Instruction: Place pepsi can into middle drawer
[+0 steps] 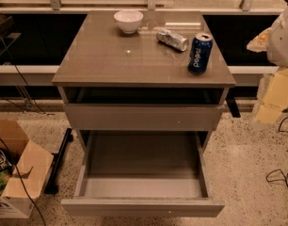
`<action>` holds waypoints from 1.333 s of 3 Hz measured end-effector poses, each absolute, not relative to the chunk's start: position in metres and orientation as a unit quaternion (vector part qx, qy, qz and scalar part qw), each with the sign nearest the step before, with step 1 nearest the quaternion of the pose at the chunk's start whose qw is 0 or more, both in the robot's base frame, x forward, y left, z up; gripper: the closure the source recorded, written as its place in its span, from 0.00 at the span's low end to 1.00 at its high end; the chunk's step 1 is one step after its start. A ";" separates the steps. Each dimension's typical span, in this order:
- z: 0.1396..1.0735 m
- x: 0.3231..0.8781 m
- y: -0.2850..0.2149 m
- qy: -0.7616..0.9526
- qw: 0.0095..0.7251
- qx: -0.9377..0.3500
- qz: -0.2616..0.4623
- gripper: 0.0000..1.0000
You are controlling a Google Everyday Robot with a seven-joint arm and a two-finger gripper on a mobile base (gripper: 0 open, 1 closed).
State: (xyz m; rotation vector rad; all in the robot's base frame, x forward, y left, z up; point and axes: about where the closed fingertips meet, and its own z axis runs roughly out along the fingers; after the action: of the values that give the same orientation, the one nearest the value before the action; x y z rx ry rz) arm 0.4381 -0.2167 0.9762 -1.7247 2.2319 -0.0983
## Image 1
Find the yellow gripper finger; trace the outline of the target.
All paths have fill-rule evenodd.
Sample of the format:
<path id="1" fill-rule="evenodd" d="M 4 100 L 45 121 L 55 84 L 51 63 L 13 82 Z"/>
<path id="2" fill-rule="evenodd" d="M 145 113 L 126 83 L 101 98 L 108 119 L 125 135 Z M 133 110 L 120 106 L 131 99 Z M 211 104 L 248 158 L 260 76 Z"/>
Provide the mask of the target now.
<path id="1" fill-rule="evenodd" d="M 262 31 L 259 35 L 257 35 L 253 40 L 248 43 L 247 49 L 255 53 L 265 52 L 270 31 L 270 27 Z"/>
<path id="2" fill-rule="evenodd" d="M 272 125 L 286 108 L 288 108 L 288 69 L 281 69 L 270 76 L 265 94 L 254 116 L 254 122 L 259 126 Z"/>

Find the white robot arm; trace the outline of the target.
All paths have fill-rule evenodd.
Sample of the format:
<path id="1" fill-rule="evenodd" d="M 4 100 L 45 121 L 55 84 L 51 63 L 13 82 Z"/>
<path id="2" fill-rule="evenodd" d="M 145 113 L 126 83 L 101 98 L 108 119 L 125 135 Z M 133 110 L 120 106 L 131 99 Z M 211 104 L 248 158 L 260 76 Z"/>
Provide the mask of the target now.
<path id="1" fill-rule="evenodd" d="M 269 28 L 248 43 L 247 49 L 266 52 L 267 60 L 278 66 L 264 79 L 265 92 L 258 95 L 254 106 L 252 124 L 263 128 L 275 123 L 288 107 L 288 6 Z"/>

